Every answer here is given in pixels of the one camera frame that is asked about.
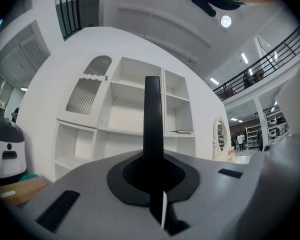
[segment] black vertical handle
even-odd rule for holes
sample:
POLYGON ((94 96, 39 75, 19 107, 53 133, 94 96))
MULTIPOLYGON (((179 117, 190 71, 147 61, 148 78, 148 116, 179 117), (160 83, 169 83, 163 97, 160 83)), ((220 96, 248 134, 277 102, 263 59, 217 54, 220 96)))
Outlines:
POLYGON ((158 222, 161 222, 164 192, 164 131, 158 76, 145 77, 143 159, 145 184, 148 186, 151 199, 150 211, 158 222))

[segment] white cabinet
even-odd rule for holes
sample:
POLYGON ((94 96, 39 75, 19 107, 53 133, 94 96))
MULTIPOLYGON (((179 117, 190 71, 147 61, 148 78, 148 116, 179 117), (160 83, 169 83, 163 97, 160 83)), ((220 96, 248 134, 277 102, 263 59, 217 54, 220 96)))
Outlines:
POLYGON ((86 60, 63 94, 57 119, 97 128, 101 104, 109 86, 108 73, 115 71, 120 57, 92 55, 86 60))
POLYGON ((195 133, 172 132, 194 130, 186 79, 126 57, 112 58, 109 65, 105 69, 92 61, 64 94, 55 134, 56 179, 82 164, 143 148, 146 76, 160 79, 164 148, 196 156, 195 133), (101 75, 84 74, 100 71, 101 75), (80 84, 86 91, 76 91, 80 84))

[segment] arched mirror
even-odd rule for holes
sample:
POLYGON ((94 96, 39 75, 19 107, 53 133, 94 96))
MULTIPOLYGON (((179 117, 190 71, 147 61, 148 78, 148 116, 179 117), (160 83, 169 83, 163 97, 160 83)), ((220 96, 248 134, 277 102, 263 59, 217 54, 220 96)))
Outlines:
POLYGON ((213 159, 227 156, 228 150, 228 134, 226 124, 223 118, 219 117, 214 120, 213 125, 213 159))

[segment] white shelving unit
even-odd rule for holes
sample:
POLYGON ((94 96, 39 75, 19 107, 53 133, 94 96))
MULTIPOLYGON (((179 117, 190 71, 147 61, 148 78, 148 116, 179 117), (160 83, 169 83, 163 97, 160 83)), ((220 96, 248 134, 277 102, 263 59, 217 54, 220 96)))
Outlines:
POLYGON ((258 145, 257 145, 257 134, 255 134, 255 135, 251 135, 251 134, 256 133, 258 131, 256 129, 256 127, 259 127, 259 126, 260 126, 260 124, 257 124, 257 125, 245 128, 248 149, 258 147, 258 145))
POLYGON ((114 70, 109 74, 106 89, 101 92, 103 99, 99 112, 96 111, 96 127, 63 122, 62 117, 58 117, 60 121, 55 134, 57 179, 85 163, 143 148, 146 76, 160 78, 164 148, 196 156, 194 132, 171 132, 194 130, 185 78, 156 65, 125 57, 111 66, 114 70))
POLYGON ((93 161, 96 133, 96 129, 58 121, 54 152, 56 177, 93 161))
POLYGON ((180 135, 173 131, 194 132, 191 104, 186 79, 168 70, 164 71, 165 83, 165 125, 166 135, 180 135))

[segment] black railing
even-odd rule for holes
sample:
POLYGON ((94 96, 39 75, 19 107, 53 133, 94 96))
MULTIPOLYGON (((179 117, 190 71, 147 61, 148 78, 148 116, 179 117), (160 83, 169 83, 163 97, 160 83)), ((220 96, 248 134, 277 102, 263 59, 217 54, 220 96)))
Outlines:
POLYGON ((221 101, 238 94, 271 75, 300 53, 300 26, 261 59, 213 92, 221 101))
POLYGON ((59 0, 56 7, 59 25, 64 39, 80 31, 80 3, 79 0, 59 0))

